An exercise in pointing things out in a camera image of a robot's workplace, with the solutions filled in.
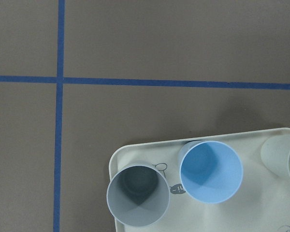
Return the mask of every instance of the blue line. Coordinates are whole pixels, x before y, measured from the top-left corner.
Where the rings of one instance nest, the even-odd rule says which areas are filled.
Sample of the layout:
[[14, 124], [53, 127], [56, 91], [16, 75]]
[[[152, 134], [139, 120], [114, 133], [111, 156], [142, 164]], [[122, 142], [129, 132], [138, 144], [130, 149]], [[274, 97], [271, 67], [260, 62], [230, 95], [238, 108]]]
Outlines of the blue line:
[[0, 76], [0, 82], [56, 83], [56, 78], [47, 76]]
[[220, 82], [220, 81], [172, 81], [172, 80], [137, 80], [108, 78], [65, 77], [64, 84], [116, 85], [116, 86], [165, 86], [165, 87], [205, 87], [205, 88], [250, 88], [250, 89], [285, 89], [290, 84], [253, 83], [253, 82]]
[[58, 2], [58, 43], [57, 43], [57, 89], [56, 89], [56, 128], [54, 165], [54, 232], [60, 231], [60, 182], [61, 182], [61, 137], [62, 137], [62, 98], [64, 63], [64, 12], [65, 1]]

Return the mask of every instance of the plastic tray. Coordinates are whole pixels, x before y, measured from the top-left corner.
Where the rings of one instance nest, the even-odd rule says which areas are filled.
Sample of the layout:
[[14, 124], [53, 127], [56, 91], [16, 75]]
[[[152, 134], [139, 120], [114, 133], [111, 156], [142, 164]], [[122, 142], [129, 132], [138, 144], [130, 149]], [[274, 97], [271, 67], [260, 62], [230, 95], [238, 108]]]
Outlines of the plastic tray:
[[[260, 158], [264, 141], [279, 134], [290, 134], [290, 128], [121, 147], [111, 157], [110, 178], [135, 160], [145, 160], [153, 165], [162, 163], [157, 168], [165, 174], [172, 194], [170, 207], [160, 221], [136, 228], [115, 220], [116, 232], [290, 232], [290, 184], [266, 169]], [[220, 204], [200, 203], [181, 189], [177, 154], [185, 143], [194, 140], [224, 142], [241, 157], [243, 182], [228, 201]]]

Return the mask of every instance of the cup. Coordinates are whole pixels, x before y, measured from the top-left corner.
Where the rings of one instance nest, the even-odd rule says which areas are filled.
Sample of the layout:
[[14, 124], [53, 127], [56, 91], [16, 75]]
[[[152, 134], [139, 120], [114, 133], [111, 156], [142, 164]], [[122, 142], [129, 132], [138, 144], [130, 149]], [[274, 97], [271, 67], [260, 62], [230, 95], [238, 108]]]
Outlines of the cup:
[[106, 198], [109, 210], [119, 222], [142, 227], [163, 217], [170, 204], [170, 188], [151, 164], [134, 163], [113, 177]]
[[273, 136], [265, 141], [261, 159], [269, 170], [290, 182], [290, 134]]
[[184, 190], [200, 202], [224, 202], [241, 186], [242, 162], [237, 153], [222, 142], [189, 142], [179, 151], [178, 161]]

